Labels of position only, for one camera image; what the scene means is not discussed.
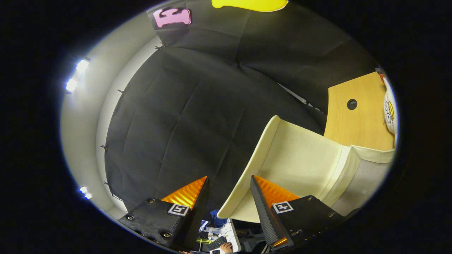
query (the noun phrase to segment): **gray fabric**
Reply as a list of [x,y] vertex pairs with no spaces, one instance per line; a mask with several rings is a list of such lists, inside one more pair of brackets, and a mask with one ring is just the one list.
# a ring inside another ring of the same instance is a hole
[[307,108],[252,69],[162,48],[133,76],[113,113],[105,153],[112,193],[131,209],[207,175],[208,214],[229,196],[271,117],[323,134]]
[[383,183],[390,165],[390,163],[362,160],[352,181],[340,198],[331,206],[331,209],[342,216],[346,216],[354,209],[362,207]]
[[310,10],[289,1],[275,12],[225,6],[211,0],[162,3],[151,8],[189,9],[192,23],[159,28],[162,42],[237,62],[289,88],[323,112],[328,88],[375,71],[377,63],[348,34]]

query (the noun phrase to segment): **led light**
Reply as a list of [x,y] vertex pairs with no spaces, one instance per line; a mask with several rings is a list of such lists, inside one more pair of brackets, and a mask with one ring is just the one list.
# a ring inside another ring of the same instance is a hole
[[79,72],[84,72],[84,71],[86,70],[86,68],[88,68],[88,64],[89,64],[88,61],[86,61],[86,60],[81,60],[81,61],[77,64],[76,69],[77,69]]
[[77,81],[73,80],[73,79],[70,79],[66,83],[66,90],[68,90],[69,92],[74,92],[76,86],[77,86]]

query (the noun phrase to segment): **white wall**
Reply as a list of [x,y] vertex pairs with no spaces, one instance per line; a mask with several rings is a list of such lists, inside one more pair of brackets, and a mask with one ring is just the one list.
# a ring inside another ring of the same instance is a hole
[[[96,158],[101,108],[120,71],[155,37],[146,13],[113,30],[88,53],[88,69],[79,78],[75,91],[63,100],[60,134],[69,170],[75,181],[93,195],[91,201],[104,211],[115,211],[116,199],[106,192]],[[129,75],[135,73],[133,68],[129,71]]]
[[[106,182],[107,176],[105,174],[105,156],[104,156],[105,151],[102,147],[100,147],[100,145],[104,145],[105,141],[107,140],[107,132],[108,127],[110,125],[110,120],[116,108],[116,104],[118,103],[118,100],[120,99],[122,94],[118,92],[118,89],[124,91],[133,75],[143,65],[143,63],[152,55],[152,53],[156,51],[155,49],[156,46],[161,46],[160,39],[157,36],[153,38],[150,42],[148,42],[144,47],[142,47],[124,66],[124,68],[119,72],[116,79],[113,81],[111,88],[108,91],[108,94],[105,98],[104,104],[100,111],[96,136],[97,165],[99,168],[99,174],[102,181]],[[107,192],[110,193],[108,186],[104,185],[104,187],[107,190]],[[113,198],[112,201],[117,208],[124,212],[121,216],[119,216],[122,217],[127,212],[124,203],[116,198]],[[113,217],[115,217],[113,214],[121,214],[116,209],[107,212],[109,212]]]

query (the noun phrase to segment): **plush toy face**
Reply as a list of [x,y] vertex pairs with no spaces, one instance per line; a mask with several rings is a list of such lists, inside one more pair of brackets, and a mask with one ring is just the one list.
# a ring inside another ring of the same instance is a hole
[[397,119],[396,99],[394,98],[391,86],[386,80],[386,77],[383,77],[383,82],[386,86],[386,94],[383,102],[383,112],[385,114],[386,127],[392,134],[395,135],[395,139],[397,139],[399,121]]

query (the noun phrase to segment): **cream plastic chair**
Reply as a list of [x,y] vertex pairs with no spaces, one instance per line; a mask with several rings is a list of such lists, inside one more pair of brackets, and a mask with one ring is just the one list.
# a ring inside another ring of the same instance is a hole
[[361,160],[386,163],[393,155],[394,149],[343,146],[274,116],[217,216],[259,223],[250,191],[254,174],[299,197],[313,195],[331,207],[347,188]]

